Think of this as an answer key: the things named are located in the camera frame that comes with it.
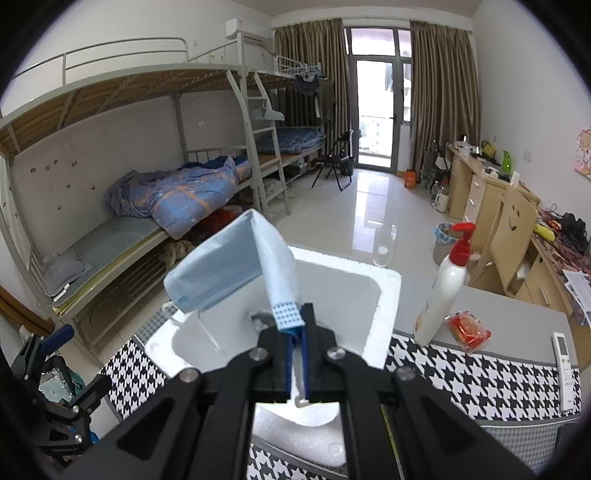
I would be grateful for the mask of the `blue surgical face mask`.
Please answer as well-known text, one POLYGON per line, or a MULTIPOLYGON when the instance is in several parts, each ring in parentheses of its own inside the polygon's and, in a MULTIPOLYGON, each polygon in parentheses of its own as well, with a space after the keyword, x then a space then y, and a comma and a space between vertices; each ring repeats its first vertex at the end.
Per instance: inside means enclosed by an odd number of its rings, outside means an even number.
POLYGON ((267 326, 288 341, 280 373, 287 401, 304 394, 301 367, 301 288, 297 261, 263 215, 250 209, 195 247, 163 281, 167 321, 148 355, 168 376, 191 366, 223 368, 256 346, 263 325, 253 315, 273 316, 267 326))

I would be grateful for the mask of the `red snack packet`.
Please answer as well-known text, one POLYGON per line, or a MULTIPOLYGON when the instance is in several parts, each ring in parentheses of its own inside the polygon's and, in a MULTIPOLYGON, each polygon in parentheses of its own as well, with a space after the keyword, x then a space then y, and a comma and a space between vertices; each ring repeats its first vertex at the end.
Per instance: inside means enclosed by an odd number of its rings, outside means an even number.
POLYGON ((469 311, 450 316, 446 325, 455 341, 466 352, 481 348, 492 336, 491 331, 469 311))

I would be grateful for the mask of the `houndstooth table cloth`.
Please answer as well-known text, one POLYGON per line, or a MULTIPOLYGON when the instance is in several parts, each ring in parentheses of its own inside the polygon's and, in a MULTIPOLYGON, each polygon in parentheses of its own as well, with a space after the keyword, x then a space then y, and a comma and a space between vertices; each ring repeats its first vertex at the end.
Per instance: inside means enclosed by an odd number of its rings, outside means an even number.
MULTIPOLYGON (((111 378, 108 400, 122 419, 133 413, 167 376, 132 337, 99 370, 111 378)), ((471 419, 539 474, 554 455, 559 428, 582 413, 580 373, 574 368, 574 407, 563 412, 557 367, 466 353, 444 345, 419 347, 394 330, 385 369, 411 365, 471 419)), ((249 479, 321 479, 254 446, 249 451, 249 479)))

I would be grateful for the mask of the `white lotion pump bottle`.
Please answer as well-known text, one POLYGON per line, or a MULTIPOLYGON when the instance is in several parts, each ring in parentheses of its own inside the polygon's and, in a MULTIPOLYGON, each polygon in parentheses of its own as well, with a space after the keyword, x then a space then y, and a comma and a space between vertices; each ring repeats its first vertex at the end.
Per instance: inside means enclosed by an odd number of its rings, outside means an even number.
POLYGON ((456 223, 451 230, 460 233, 461 237, 440 264, 432 290, 415 323, 414 340, 423 347, 433 340, 450 313, 464 285, 472 253, 471 239, 476 225, 471 222, 456 223))

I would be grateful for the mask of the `white remote control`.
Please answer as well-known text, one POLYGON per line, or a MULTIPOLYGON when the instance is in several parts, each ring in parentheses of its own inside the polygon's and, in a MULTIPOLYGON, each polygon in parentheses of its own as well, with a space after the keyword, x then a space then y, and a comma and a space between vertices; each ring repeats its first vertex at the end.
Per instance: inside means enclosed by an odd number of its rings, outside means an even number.
POLYGON ((558 369, 560 408, 562 412, 570 412, 575 408, 575 389, 572 365, 563 333, 554 332, 552 343, 558 369))

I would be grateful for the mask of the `blue plaid quilt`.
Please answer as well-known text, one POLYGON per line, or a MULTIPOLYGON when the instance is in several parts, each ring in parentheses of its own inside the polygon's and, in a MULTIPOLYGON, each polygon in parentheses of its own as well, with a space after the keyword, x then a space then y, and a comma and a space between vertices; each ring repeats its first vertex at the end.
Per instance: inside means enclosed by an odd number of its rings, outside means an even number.
POLYGON ((252 165, 242 156, 219 156, 175 170, 130 171, 107 190, 105 201, 120 217, 150 218, 178 240, 228 203, 252 165))

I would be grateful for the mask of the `printed paper sheets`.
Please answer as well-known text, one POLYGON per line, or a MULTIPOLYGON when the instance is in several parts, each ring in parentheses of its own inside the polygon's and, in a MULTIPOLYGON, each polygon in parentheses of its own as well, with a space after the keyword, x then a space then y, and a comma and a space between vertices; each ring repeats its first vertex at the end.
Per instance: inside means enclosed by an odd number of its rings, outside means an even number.
POLYGON ((591 289, 590 277, 581 271, 564 270, 565 287, 575 301, 581 325, 590 327, 591 289))

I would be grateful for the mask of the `wooden smiley chair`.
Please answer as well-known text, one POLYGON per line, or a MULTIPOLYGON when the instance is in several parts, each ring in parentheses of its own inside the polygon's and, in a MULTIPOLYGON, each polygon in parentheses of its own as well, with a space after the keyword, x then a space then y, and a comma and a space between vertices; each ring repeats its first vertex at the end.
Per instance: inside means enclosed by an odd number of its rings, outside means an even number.
POLYGON ((537 209, 516 188, 500 196, 501 204, 468 285, 519 297, 531 269, 526 259, 537 220, 537 209))

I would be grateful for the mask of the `orange bag on floor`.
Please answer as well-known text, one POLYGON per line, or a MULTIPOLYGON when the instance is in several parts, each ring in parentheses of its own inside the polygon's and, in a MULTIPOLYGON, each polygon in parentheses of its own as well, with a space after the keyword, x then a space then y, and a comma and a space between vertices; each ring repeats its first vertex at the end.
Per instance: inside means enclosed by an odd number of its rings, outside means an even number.
POLYGON ((407 189, 415 189, 417 186, 417 172, 414 170, 407 170, 404 175, 404 186, 407 189))

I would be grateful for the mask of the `black folding chair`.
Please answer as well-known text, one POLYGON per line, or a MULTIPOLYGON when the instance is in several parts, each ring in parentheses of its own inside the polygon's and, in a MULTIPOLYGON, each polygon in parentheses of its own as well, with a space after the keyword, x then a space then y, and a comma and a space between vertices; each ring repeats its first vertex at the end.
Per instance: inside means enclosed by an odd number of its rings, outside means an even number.
POLYGON ((329 168, 325 179, 334 176, 339 191, 344 191, 353 183, 353 170, 355 158, 353 158, 353 130, 346 130, 335 139, 328 154, 319 155, 317 164, 320 167, 311 187, 315 187, 325 168, 329 168))

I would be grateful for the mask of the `brown right curtain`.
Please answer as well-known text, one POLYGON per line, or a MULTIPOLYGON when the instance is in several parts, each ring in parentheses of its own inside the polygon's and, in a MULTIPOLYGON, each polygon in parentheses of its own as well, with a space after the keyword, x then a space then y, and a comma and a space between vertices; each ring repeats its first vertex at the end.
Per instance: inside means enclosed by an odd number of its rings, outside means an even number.
POLYGON ((411 165, 423 171, 433 141, 440 145, 465 134, 481 140, 477 66, 467 30, 413 21, 411 165))

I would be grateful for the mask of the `brown curtain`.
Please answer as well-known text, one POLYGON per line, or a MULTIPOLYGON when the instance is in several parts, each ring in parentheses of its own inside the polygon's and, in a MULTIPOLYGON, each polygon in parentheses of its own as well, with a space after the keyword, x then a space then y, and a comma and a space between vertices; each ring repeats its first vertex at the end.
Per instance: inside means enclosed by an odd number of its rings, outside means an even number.
POLYGON ((423 171, 433 141, 440 145, 465 134, 481 140, 477 66, 467 30, 413 21, 411 165, 423 171))
POLYGON ((274 30, 280 66, 294 76, 277 93, 286 127, 318 127, 328 149, 349 130, 349 63, 341 19, 297 23, 274 30))

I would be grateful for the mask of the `brown left curtain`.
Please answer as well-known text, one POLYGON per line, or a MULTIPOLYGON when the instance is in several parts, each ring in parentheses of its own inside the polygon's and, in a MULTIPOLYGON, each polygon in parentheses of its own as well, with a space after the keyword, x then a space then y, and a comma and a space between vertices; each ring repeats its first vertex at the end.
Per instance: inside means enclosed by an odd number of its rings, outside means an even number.
POLYGON ((297 23, 274 30, 280 66, 294 76, 277 93, 286 127, 318 127, 328 149, 349 130, 349 63, 341 19, 297 23))

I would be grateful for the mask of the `white air conditioner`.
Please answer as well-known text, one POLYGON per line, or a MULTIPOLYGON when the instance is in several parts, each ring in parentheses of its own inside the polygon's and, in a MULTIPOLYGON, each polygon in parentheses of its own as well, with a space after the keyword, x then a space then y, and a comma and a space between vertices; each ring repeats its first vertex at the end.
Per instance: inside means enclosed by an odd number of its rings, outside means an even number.
POLYGON ((270 29, 247 22, 242 19, 233 18, 225 22, 225 37, 228 40, 235 40, 239 35, 243 38, 256 42, 267 42, 271 39, 270 29))

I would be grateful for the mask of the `pink cartoon wall picture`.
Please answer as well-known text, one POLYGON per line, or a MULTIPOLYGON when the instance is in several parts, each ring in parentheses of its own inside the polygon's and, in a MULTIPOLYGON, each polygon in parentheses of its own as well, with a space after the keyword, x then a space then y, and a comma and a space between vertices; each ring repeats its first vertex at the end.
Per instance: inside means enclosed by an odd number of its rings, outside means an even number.
POLYGON ((586 178, 591 178, 591 129, 582 130, 577 137, 575 170, 586 178))

